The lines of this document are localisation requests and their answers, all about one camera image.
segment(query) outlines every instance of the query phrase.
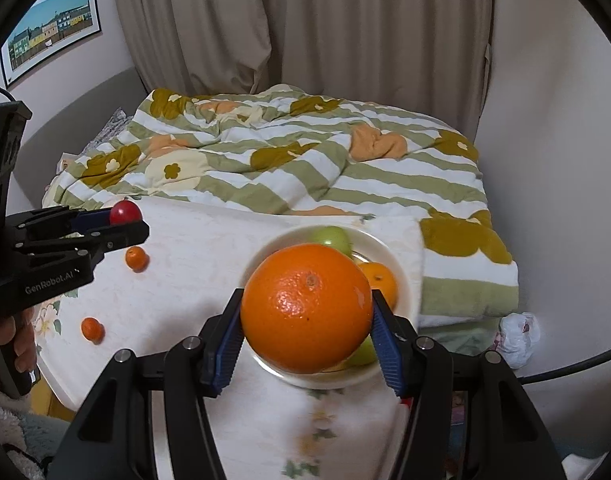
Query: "hand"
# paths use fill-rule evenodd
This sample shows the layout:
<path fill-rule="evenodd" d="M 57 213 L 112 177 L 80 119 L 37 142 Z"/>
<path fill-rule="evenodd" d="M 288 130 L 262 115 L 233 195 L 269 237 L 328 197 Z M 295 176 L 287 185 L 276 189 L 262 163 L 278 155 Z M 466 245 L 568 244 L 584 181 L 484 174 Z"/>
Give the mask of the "hand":
<path fill-rule="evenodd" d="M 23 311 L 25 326 L 15 334 L 14 319 L 0 319 L 0 346 L 9 343 L 14 338 L 14 352 L 17 358 L 14 367 L 19 372 L 28 372 L 37 364 L 37 348 L 34 344 L 34 328 L 30 323 L 32 320 L 33 309 L 28 308 Z"/>

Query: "wire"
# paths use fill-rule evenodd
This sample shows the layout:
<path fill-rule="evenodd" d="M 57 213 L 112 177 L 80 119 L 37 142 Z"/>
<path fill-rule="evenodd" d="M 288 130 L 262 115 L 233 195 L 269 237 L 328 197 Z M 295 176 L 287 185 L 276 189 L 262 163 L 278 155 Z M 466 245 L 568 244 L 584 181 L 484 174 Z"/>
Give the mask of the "wire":
<path fill-rule="evenodd" d="M 550 370 L 549 372 L 543 372 L 542 374 L 519 377 L 518 379 L 521 384 L 542 383 L 543 381 L 550 381 L 552 379 L 558 379 L 559 377 L 565 377 L 577 372 L 589 370 L 590 368 L 602 365 L 608 361 L 611 361 L 611 349 L 589 359 L 585 359 L 585 361 L 579 361 L 573 365 L 557 368 L 556 370 Z"/>
<path fill-rule="evenodd" d="M 12 97 L 12 94 L 11 94 L 9 91 L 4 90 L 4 89 L 3 89 L 3 88 L 1 88 L 1 87 L 0 87 L 0 94 L 5 95 L 5 96 L 6 96 L 8 99 L 10 99 L 10 101 L 16 101 L 16 100 L 17 100 L 17 99 L 15 99 L 14 97 Z"/>

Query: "green fruit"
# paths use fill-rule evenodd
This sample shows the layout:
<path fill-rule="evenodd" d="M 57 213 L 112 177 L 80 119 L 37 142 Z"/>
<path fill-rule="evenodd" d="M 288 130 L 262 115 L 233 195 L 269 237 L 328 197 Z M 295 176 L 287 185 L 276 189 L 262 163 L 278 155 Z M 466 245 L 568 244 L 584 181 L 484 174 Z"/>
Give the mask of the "green fruit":
<path fill-rule="evenodd" d="M 375 346 L 372 344 L 372 338 L 367 336 L 361 346 L 357 348 L 350 357 L 348 357 L 344 364 L 350 366 L 363 366 L 369 365 L 377 360 L 377 351 Z"/>
<path fill-rule="evenodd" d="M 310 241 L 338 250 L 346 256 L 352 256 L 352 244 L 348 234 L 340 227 L 330 225 L 313 231 Z"/>

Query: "white bowl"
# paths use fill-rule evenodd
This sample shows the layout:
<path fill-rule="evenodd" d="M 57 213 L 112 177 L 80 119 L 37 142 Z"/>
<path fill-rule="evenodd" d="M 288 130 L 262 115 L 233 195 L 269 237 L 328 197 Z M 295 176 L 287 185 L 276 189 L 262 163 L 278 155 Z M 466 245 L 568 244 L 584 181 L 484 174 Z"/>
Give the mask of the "white bowl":
<path fill-rule="evenodd" d="M 272 253 L 275 253 L 285 247 L 309 242 L 312 233 L 321 227 L 322 225 L 315 225 L 290 229 L 265 244 L 252 257 L 250 263 L 246 267 L 246 270 L 244 270 L 241 277 L 240 286 L 246 286 L 246 283 L 254 270 Z M 392 270 L 399 290 L 399 299 L 397 301 L 394 313 L 397 316 L 407 317 L 414 322 L 415 320 L 413 320 L 413 317 L 415 316 L 415 312 L 413 311 L 412 307 L 410 283 L 393 251 L 391 251 L 390 248 L 388 248 L 388 246 L 381 240 L 378 240 L 378 238 L 369 233 L 355 227 L 343 225 L 340 225 L 339 227 L 341 227 L 348 234 L 349 240 L 352 243 L 353 253 L 359 260 L 379 262 Z M 379 363 L 375 362 L 369 365 L 350 367 L 334 372 L 292 374 L 270 365 L 252 349 L 250 349 L 250 351 L 252 352 L 255 361 L 267 372 L 281 378 L 286 383 L 313 390 L 333 390 L 337 388 L 345 388 L 353 384 L 361 383 L 362 381 L 365 381 L 380 372 Z"/>

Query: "picture frame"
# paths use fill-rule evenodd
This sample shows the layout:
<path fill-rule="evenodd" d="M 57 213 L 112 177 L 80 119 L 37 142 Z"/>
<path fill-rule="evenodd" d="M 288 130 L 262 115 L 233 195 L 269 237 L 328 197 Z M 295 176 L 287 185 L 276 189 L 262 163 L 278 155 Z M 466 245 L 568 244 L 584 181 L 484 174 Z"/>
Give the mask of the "picture frame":
<path fill-rule="evenodd" d="M 1 49 L 6 88 L 58 52 L 101 30 L 97 0 L 37 0 Z"/>

